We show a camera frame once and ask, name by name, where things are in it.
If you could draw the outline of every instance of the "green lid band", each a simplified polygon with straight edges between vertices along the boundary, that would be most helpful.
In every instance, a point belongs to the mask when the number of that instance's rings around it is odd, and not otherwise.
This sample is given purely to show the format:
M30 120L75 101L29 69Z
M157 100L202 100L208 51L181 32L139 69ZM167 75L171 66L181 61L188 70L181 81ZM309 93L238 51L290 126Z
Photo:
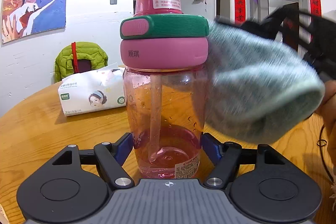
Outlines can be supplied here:
M120 26L122 39L206 37L208 21L202 16L156 14L125 19Z

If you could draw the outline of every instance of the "gray gripper plate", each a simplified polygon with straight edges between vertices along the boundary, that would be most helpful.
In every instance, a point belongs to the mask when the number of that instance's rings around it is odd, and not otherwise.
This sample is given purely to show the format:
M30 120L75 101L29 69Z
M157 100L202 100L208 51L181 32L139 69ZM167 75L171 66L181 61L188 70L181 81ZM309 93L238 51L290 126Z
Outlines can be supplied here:
M26 224L35 224L28 220ZM202 187L197 179L142 179L117 190L108 204L77 224L256 224L239 213L221 190Z

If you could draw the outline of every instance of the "woman illustration on package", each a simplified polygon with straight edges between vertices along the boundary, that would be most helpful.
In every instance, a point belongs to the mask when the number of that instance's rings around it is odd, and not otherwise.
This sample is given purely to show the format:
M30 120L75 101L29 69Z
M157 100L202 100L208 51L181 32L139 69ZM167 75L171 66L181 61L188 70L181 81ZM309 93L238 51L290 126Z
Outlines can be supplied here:
M102 105L105 104L106 101L106 96L100 90L92 92L92 94L89 96L89 102L92 107L102 107Z

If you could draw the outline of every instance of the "red strap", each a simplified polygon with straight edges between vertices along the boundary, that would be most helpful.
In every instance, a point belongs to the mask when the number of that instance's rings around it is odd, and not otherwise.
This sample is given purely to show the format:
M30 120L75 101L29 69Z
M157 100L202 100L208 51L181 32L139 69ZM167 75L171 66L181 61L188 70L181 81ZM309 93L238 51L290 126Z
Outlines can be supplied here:
M72 55L73 55L73 70L74 70L74 73L78 73L76 42L71 43L71 49L72 49Z

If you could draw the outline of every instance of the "green jacket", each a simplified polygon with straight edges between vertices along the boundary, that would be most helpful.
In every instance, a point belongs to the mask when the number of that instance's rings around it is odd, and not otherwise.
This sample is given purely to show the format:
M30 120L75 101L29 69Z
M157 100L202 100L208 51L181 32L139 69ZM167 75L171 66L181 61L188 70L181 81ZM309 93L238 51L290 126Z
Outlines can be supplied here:
M76 42L77 59L87 59L91 61L91 69L96 70L107 66L108 56L101 47L92 42ZM65 47L55 60L55 82L72 75L73 54L71 45Z

